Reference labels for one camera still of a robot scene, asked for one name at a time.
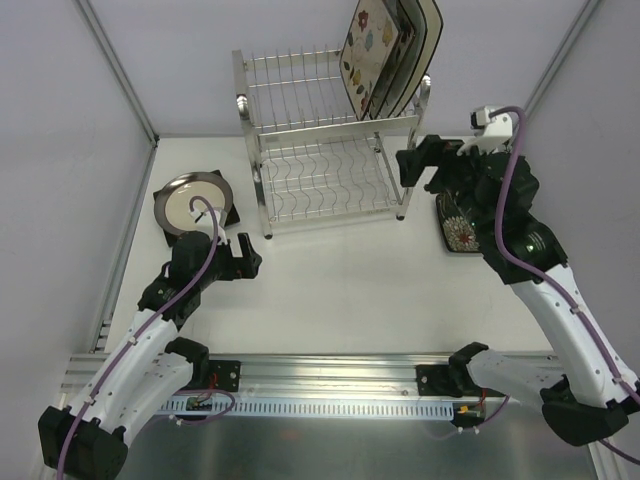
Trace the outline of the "dark floral square plate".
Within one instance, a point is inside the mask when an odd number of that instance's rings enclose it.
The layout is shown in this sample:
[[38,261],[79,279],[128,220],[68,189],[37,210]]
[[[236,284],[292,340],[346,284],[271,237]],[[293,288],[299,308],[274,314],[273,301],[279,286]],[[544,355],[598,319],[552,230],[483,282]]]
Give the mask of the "dark floral square plate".
[[454,254],[479,254],[474,227],[460,213],[451,196],[447,193],[438,194],[435,205],[445,248]]

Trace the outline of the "colourful flower plate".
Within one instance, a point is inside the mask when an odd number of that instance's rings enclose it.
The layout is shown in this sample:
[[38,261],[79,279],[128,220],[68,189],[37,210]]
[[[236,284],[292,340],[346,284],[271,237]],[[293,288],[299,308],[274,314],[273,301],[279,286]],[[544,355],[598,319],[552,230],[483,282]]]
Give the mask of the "colourful flower plate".
[[399,26],[398,42],[383,68],[379,85],[375,88],[370,106],[372,119],[392,116],[404,88],[405,70],[410,60],[415,38],[420,26],[420,17],[410,1],[387,1]]
[[373,91],[399,39],[395,1],[357,3],[339,60],[345,92],[357,121],[367,115]]

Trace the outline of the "white square plate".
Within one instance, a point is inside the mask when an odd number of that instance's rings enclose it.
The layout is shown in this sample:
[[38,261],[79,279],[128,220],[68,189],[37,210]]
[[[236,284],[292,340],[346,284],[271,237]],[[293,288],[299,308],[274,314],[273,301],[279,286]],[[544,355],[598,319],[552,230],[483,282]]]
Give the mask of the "white square plate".
[[396,1],[401,22],[400,58],[394,60],[389,85],[377,115],[396,117],[407,106],[426,73],[442,30],[442,18],[433,1]]
[[420,17],[420,26],[411,54],[406,57],[410,63],[405,70],[404,88],[392,113],[394,117],[399,116],[409,104],[422,78],[428,72],[444,27],[442,13],[436,1],[408,1]]

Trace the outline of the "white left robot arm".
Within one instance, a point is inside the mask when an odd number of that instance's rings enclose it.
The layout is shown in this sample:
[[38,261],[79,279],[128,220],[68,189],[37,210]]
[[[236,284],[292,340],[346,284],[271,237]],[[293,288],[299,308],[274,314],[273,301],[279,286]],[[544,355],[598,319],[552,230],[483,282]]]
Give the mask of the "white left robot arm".
[[102,366],[64,407],[38,420],[44,464],[59,479],[114,479],[129,447],[160,407],[183,388],[206,388],[209,350],[180,331],[216,281],[253,279],[261,256],[246,233],[240,255],[221,233],[191,231],[144,289],[132,322]]

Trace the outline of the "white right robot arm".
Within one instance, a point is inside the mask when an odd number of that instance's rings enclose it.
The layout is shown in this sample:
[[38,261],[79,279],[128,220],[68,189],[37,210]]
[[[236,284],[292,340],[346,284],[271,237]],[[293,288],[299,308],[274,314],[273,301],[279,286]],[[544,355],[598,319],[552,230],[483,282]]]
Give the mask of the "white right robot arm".
[[562,365],[547,374],[472,342],[435,377],[441,395],[482,389],[541,412],[551,430],[572,446],[604,440],[639,410],[639,378],[605,339],[577,288],[568,258],[549,227],[530,212],[539,189],[525,157],[506,174],[506,152],[458,154],[462,143],[429,135],[396,154],[404,187],[427,167],[426,191],[450,200],[473,227],[484,261],[529,309]]

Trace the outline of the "stainless steel dish rack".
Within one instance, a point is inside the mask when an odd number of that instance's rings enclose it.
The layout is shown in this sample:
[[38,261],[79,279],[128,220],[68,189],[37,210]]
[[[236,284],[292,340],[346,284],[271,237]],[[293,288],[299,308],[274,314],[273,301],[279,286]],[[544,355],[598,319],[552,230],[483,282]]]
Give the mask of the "stainless steel dish rack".
[[237,110],[262,234],[358,217],[405,219],[413,194],[400,183],[386,134],[415,146],[429,102],[423,75],[397,117],[359,120],[339,72],[339,52],[232,53]]

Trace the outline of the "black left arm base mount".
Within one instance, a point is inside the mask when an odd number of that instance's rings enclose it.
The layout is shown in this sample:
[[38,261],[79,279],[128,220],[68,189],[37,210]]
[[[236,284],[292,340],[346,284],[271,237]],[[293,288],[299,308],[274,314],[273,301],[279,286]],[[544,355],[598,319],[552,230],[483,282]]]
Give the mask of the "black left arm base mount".
[[187,391],[217,389],[230,393],[239,390],[242,363],[238,360],[210,359],[208,365],[195,367]]

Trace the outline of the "aluminium rail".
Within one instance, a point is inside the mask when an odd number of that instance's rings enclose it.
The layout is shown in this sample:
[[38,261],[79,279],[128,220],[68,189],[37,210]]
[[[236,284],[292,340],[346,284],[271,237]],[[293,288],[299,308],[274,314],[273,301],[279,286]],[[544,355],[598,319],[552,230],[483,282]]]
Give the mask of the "aluminium rail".
[[[239,390],[241,398],[319,398],[374,399],[400,398],[478,399],[420,396],[416,384],[417,365],[445,364],[445,355],[373,355],[373,356],[313,356],[313,355],[213,355],[210,359],[238,360],[242,363]],[[133,381],[153,384],[173,384],[187,391],[195,368],[174,354],[159,354],[143,368]],[[497,383],[475,383],[506,395]]]

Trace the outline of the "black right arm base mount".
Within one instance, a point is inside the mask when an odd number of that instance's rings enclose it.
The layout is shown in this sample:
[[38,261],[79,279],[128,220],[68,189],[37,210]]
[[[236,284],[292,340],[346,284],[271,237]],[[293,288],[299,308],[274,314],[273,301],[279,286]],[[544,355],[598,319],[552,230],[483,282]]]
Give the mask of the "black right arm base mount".
[[450,355],[445,364],[417,365],[415,373],[418,394],[462,398],[481,397],[482,393],[487,393],[489,397],[503,397],[500,392],[475,384],[467,371],[471,359],[488,349],[485,344],[472,342]]

